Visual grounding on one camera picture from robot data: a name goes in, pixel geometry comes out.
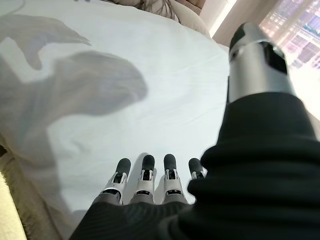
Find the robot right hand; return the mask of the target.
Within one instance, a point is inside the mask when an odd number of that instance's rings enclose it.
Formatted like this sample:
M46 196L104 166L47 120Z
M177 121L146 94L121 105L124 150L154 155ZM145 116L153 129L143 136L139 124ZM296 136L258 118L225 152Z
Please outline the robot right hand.
M172 155L167 201L120 205L105 189L73 240L317 240L320 143L296 96L283 52L252 23L229 47L226 106L217 143L192 159L183 203Z

